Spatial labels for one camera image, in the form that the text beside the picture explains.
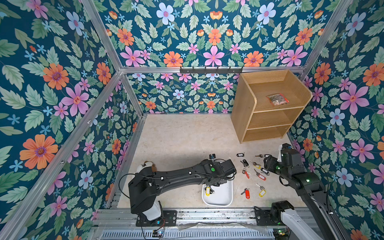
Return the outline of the yellow tag key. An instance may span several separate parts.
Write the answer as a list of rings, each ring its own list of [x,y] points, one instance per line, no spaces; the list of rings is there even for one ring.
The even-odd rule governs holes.
[[[260,164],[256,163],[256,162],[253,162],[253,166],[255,168],[257,168],[257,169],[261,169],[262,168],[262,166]]]
[[[266,190],[263,186],[256,183],[256,185],[260,188],[259,197],[263,198],[266,195]]]

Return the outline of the red tag key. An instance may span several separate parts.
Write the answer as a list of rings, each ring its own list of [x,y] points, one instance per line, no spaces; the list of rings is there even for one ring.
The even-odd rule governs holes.
[[[254,169],[254,171],[259,179],[266,181],[267,178],[259,170]]]
[[[245,196],[245,198],[248,200],[251,198],[250,190],[248,188],[245,188],[244,191],[241,193],[241,195]]]
[[[242,173],[247,177],[247,179],[250,179],[250,175],[245,169],[242,170]]]

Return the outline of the pile of colourful key tags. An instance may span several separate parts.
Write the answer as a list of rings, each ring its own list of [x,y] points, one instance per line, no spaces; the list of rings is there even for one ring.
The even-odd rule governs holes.
[[[207,197],[209,197],[215,193],[215,191],[212,189],[211,186],[206,186],[204,192],[205,192],[205,195]]]

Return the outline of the key with black ring tag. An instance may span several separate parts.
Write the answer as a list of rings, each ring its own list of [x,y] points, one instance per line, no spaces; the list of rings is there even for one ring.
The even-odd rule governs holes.
[[[247,162],[247,160],[243,159],[243,160],[241,160],[241,163],[243,164],[244,168],[249,167],[249,163]]]

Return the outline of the white storage tray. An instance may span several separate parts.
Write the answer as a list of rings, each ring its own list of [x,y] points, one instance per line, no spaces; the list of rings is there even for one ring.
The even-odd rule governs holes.
[[[228,181],[225,184],[220,185],[219,187],[211,186],[215,193],[209,197],[205,195],[205,187],[202,186],[202,200],[203,202],[210,207],[229,207],[234,200],[234,188],[233,182]]]

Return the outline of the wooden shelf cabinet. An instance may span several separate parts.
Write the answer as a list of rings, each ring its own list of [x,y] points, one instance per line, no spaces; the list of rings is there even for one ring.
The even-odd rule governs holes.
[[[290,102],[273,106],[267,96]],[[231,120],[240,143],[282,138],[312,99],[312,92],[289,70],[242,73]]]

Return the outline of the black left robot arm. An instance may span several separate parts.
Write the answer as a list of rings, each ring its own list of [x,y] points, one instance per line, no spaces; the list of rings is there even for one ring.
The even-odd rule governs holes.
[[[190,185],[218,187],[233,180],[236,173],[231,160],[205,159],[188,168],[165,172],[154,172],[151,167],[145,167],[128,183],[131,213],[145,215],[149,221],[156,220],[162,215],[161,210],[151,214],[150,209],[161,194]]]

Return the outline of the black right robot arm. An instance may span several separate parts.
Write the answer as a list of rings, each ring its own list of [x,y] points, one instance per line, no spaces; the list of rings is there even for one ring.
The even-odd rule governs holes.
[[[326,187],[315,173],[307,172],[299,152],[285,149],[281,160],[273,156],[264,158],[264,168],[286,180],[286,187],[293,188],[308,207],[322,236],[319,236],[297,214],[288,201],[272,204],[271,219],[283,223],[300,240],[347,240],[348,233],[329,203]]]

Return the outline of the clear bag of small parts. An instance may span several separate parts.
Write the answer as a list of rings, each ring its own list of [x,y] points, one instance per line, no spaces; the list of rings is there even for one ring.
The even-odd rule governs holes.
[[[267,96],[267,99],[273,106],[288,104],[290,101],[281,93]]]

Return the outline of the white plush toy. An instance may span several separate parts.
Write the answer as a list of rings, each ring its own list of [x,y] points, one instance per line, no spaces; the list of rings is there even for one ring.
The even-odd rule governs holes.
[[[152,172],[157,171],[157,167],[153,162],[146,161],[137,167],[136,173],[139,173],[141,170],[143,170],[145,168],[151,168]]]

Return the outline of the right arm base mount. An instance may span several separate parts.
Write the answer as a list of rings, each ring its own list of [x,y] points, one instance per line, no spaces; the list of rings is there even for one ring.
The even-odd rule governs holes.
[[[258,226],[284,226],[281,214],[287,210],[295,210],[289,202],[275,202],[269,210],[255,206],[254,212]]]

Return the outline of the black wall hook rail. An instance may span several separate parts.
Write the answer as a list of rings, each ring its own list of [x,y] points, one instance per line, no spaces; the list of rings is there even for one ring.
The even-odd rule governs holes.
[[[240,74],[243,72],[243,67],[180,67],[181,74]]]

